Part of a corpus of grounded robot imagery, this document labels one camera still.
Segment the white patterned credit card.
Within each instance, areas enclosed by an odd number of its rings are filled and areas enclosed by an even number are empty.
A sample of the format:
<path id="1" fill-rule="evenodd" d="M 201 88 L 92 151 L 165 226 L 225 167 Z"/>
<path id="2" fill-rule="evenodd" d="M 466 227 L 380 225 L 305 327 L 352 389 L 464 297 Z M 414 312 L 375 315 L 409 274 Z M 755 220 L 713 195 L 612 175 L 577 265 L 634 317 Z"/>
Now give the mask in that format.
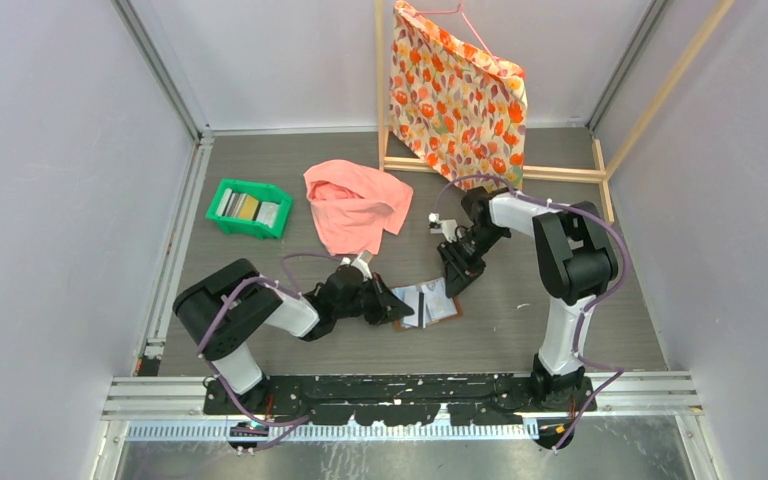
<path id="1" fill-rule="evenodd" d="M 453 298 L 445 292 L 445 280 L 440 277 L 421 285 L 424 293 L 427 323 L 438 322 L 458 315 L 458 308 Z"/>

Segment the stack of cards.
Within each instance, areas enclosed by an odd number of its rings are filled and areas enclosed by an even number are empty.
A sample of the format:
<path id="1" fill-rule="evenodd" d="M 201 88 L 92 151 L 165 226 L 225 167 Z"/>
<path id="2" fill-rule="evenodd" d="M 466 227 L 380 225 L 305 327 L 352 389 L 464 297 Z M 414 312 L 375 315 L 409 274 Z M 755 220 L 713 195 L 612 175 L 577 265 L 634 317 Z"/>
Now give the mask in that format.
<path id="1" fill-rule="evenodd" d="M 258 222 L 273 227 L 280 209 L 280 203 L 261 201 L 250 194 L 239 193 L 231 188 L 226 188 L 215 214 L 219 217 Z"/>

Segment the grey credit card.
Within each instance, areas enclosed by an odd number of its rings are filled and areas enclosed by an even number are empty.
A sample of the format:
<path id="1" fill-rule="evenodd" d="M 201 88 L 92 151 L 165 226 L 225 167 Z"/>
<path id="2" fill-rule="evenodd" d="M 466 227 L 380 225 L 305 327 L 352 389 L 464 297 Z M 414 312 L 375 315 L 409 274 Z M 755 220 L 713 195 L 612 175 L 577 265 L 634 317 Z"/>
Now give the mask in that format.
<path id="1" fill-rule="evenodd" d="M 393 290 L 395 296 L 411 310 L 399 320 L 403 329 L 423 329 L 425 327 L 426 308 L 424 293 L 419 286 L 397 287 Z"/>

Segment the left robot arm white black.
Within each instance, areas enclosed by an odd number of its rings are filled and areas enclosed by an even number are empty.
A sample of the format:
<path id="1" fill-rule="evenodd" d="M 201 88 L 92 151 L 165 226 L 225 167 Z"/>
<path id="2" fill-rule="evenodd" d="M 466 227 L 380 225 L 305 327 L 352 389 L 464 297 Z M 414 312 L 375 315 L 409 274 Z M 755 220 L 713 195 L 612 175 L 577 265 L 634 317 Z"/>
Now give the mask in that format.
<path id="1" fill-rule="evenodd" d="M 339 320 L 361 318 L 372 326 L 415 313 L 364 254 L 338 257 L 338 266 L 305 293 L 282 286 L 245 258 L 235 260 L 178 294 L 173 313 L 197 344 L 197 354 L 229 387 L 240 412 L 258 412 L 267 398 L 265 375 L 247 341 L 262 326 L 311 342 Z"/>

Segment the green card tray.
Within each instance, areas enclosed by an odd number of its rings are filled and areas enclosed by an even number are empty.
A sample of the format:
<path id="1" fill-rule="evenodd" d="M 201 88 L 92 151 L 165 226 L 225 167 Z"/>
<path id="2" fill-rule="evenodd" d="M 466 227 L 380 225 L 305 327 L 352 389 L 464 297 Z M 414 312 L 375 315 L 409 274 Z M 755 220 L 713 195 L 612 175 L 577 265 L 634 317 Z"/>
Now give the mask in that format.
<path id="1" fill-rule="evenodd" d="M 280 239 L 293 204 L 276 185 L 223 178 L 205 217 L 224 234 Z"/>

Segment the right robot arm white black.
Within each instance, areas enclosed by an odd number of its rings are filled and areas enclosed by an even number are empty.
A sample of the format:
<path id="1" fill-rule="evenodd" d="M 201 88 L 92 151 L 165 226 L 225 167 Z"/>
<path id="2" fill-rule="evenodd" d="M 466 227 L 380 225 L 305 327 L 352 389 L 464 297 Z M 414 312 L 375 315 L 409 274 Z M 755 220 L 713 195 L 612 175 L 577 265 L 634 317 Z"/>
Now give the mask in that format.
<path id="1" fill-rule="evenodd" d="M 465 227 L 428 216 L 438 247 L 448 297 L 461 294 L 486 268 L 485 254 L 512 232 L 534 241 L 542 285 L 550 296 L 544 341 L 534 356 L 526 387 L 534 403 L 556 410 L 584 385 L 582 358 L 592 312 L 619 273 L 614 248 L 621 240 L 590 202 L 573 205 L 505 189 L 474 188 L 461 200 L 471 221 Z"/>

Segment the brown leather card holder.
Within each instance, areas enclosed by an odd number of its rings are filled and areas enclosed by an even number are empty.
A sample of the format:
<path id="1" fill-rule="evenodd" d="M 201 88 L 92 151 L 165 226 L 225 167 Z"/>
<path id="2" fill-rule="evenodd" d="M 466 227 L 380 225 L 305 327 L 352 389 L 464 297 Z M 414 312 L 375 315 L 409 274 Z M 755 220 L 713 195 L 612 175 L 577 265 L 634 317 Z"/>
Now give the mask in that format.
<path id="1" fill-rule="evenodd" d="M 446 283 L 442 277 L 396 287 L 392 293 L 414 310 L 412 315 L 394 322 L 394 328 L 397 331 L 424 330 L 463 315 L 458 299 L 446 295 Z"/>

